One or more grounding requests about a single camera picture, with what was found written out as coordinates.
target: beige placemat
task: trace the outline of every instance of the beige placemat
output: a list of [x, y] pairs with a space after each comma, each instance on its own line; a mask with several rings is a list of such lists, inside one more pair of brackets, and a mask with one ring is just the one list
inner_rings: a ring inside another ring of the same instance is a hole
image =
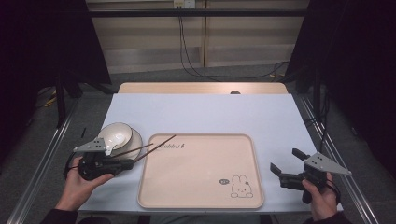
[[[151, 136], [148, 150], [171, 136]], [[147, 156], [138, 196], [145, 208], [258, 208], [263, 200], [245, 134], [177, 134]]]

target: bunny drawing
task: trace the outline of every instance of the bunny drawing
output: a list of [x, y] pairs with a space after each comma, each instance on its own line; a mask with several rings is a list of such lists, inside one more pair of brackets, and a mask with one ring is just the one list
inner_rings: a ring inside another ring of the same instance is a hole
[[233, 176], [232, 198], [252, 198], [251, 187], [245, 175]]

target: beige wall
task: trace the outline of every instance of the beige wall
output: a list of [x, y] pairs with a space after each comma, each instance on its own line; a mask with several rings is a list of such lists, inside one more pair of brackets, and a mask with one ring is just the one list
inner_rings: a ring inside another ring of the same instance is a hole
[[[138, 0], [87, 0], [89, 9], [132, 8], [155, 9], [173, 8], [173, 1]], [[231, 1], [196, 0], [200, 8], [306, 8], [308, 0], [294, 1]], [[155, 69], [179, 68], [179, 23], [178, 18], [93, 18], [107, 64], [112, 68], [128, 65], [131, 72], [145, 62], [135, 60], [143, 52], [169, 50], [172, 62], [157, 62]], [[276, 63], [289, 59], [303, 18], [183, 18], [185, 40], [189, 54], [196, 60], [194, 66], [221, 66], [257, 63]], [[114, 62], [114, 55], [122, 58], [123, 63]], [[110, 69], [111, 72], [122, 69]]]

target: black bar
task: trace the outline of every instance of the black bar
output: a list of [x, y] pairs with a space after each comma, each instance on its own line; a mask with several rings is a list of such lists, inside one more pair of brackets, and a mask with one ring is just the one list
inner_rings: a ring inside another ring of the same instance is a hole
[[303, 17], [306, 9], [92, 9], [94, 18], [107, 17]]

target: black sleeve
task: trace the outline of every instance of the black sleeve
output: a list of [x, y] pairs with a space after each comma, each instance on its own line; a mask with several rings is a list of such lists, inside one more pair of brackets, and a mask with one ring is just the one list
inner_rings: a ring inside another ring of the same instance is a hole
[[332, 217], [328, 217], [323, 220], [314, 221], [312, 218], [309, 218], [304, 224], [352, 224], [343, 213], [336, 213]]
[[69, 212], [58, 209], [51, 209], [41, 224], [74, 224], [77, 220], [78, 212]]

